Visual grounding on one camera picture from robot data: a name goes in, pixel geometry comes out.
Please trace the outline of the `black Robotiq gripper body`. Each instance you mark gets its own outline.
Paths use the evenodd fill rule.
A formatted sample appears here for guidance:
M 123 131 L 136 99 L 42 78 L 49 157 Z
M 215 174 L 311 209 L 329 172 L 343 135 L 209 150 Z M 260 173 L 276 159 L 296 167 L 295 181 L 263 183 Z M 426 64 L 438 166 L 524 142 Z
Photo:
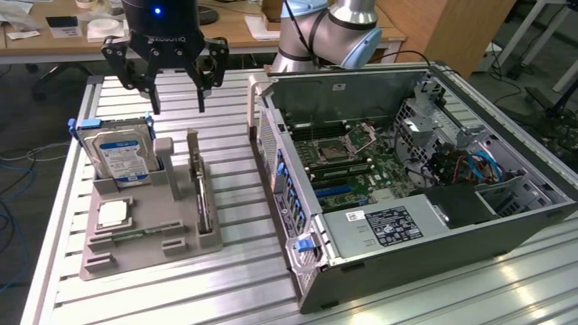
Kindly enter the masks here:
M 196 58 L 204 50 L 196 1 L 123 1 L 129 27 L 129 48 L 147 71 L 203 70 Z

